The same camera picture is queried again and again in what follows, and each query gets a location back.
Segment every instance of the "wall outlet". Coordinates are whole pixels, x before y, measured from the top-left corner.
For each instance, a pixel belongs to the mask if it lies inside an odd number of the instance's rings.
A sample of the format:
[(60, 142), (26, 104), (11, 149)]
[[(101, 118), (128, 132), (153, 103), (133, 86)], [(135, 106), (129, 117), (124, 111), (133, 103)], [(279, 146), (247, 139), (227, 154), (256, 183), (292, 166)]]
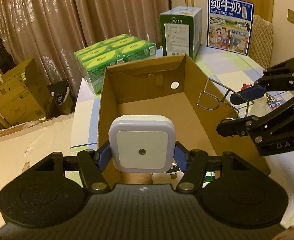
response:
[(288, 9), (288, 22), (294, 24), (294, 11), (290, 9)]

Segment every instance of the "curtain floral pattern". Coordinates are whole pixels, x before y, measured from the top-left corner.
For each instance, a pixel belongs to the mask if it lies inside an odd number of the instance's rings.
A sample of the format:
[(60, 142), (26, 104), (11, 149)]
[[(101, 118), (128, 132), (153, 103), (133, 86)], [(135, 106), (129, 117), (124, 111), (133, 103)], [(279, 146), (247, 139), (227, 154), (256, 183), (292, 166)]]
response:
[(48, 84), (67, 79), (78, 94), (74, 52), (128, 33), (161, 41), (168, 0), (0, 0), (0, 37), (18, 64), (34, 57)]

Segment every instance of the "white circle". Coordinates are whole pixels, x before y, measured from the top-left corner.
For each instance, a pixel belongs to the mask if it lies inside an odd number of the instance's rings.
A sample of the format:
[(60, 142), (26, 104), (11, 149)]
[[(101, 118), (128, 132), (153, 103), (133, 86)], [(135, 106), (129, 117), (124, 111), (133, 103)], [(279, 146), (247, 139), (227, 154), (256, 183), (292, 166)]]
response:
[(176, 89), (179, 87), (179, 83), (177, 81), (173, 82), (170, 86), (172, 89)]

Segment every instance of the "cardboard box wall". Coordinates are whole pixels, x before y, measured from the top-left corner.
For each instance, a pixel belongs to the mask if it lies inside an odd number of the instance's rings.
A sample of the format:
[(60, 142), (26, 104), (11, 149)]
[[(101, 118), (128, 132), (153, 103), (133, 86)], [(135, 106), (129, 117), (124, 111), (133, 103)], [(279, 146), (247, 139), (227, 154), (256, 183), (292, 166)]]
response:
[(52, 95), (34, 58), (9, 70), (0, 82), (0, 113), (10, 125), (46, 117)]
[[(106, 70), (100, 103), (98, 146), (108, 140), (108, 130), (115, 118), (123, 114), (164, 115), (176, 129), (176, 140), (187, 149), (201, 149), (210, 155), (231, 151), (268, 173), (269, 167), (260, 157), (253, 142), (245, 137), (222, 137), (217, 125), (236, 112), (225, 104), (215, 111), (197, 106), (199, 93), (204, 89), (207, 76), (187, 55), (160, 57), (110, 66)], [(177, 89), (171, 84), (178, 82)], [(221, 92), (213, 84), (208, 89), (214, 95)], [(212, 98), (203, 98), (202, 104), (216, 104)], [(149, 183), (151, 176), (122, 173), (112, 164), (103, 173), (109, 184)]]

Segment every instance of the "white logo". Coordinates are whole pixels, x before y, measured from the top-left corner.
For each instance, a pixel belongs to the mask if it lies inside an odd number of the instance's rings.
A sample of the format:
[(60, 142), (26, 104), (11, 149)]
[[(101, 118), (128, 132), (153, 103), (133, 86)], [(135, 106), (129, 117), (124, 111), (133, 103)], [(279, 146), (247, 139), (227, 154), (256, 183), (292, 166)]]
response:
[(144, 192), (144, 191), (148, 190), (148, 188), (145, 187), (145, 186), (143, 186), (143, 187), (140, 187), (139, 190), (142, 191), (142, 192)]

